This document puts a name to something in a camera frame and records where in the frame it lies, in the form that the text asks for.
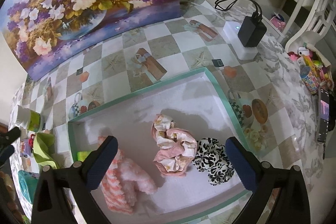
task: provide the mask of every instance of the green label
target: green label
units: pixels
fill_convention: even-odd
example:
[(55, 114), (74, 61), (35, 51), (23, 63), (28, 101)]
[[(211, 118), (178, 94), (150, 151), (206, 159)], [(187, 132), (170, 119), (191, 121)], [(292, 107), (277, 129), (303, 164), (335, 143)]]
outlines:
[(41, 125), (41, 116), (35, 111), (30, 111), (30, 122), (28, 125), (28, 130), (33, 132), (38, 132)]

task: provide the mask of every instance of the white tray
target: white tray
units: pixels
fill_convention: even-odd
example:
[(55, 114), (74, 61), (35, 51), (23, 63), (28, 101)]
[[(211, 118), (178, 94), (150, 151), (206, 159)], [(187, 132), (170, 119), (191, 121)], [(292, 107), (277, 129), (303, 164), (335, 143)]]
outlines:
[[(113, 135), (126, 157), (143, 168), (159, 187), (154, 195), (138, 194), (132, 216), (111, 212), (100, 187), (92, 191), (91, 194), (111, 223), (184, 223), (228, 205), (244, 191), (236, 174), (224, 184), (211, 186), (208, 173), (198, 172), (193, 165), (189, 166), (185, 178), (160, 176), (152, 162), (159, 150), (151, 136), (151, 126), (157, 113), (171, 116), (178, 127), (189, 130), (196, 140), (211, 137), (224, 144), (228, 137), (238, 136), (231, 121), (236, 117), (207, 69), (202, 68), (187, 73), (186, 77), (180, 76), (167, 84), (156, 85), (150, 87), (150, 91), (145, 90), (130, 99), (120, 99), (119, 103), (117, 101), (96, 108), (90, 111), (92, 114), (85, 113), (69, 124), (69, 128), (72, 127), (69, 135), (73, 135), (70, 138), (72, 152), (94, 150), (98, 136)], [(233, 119), (233, 122), (239, 127), (237, 119)]]

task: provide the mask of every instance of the bottle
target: bottle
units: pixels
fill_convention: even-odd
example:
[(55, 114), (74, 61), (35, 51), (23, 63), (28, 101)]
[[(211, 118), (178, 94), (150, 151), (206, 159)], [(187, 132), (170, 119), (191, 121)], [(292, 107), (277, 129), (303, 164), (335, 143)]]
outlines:
[(41, 132), (44, 123), (44, 119), (40, 113), (19, 105), (14, 107), (13, 121), (17, 126), (33, 132)]

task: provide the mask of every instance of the green cloth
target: green cloth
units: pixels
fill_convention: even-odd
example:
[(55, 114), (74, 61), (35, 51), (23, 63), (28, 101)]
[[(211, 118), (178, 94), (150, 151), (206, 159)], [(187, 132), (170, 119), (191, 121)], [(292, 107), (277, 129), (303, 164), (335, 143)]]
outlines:
[(49, 147), (55, 142), (55, 136), (46, 133), (37, 133), (34, 139), (33, 155), (36, 162), (41, 166), (50, 165), (58, 169), (57, 162), (49, 155)]
[(80, 161), (85, 161), (85, 159), (91, 152), (92, 151), (79, 151), (77, 152), (77, 159)]

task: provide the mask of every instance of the smartphone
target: smartphone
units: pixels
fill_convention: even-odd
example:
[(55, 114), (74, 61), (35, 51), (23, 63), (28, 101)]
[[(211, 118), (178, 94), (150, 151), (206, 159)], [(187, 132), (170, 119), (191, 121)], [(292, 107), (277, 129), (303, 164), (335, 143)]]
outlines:
[(319, 87), (319, 113), (316, 127), (316, 141), (319, 143), (325, 143), (328, 133), (328, 121), (329, 121), (329, 93)]

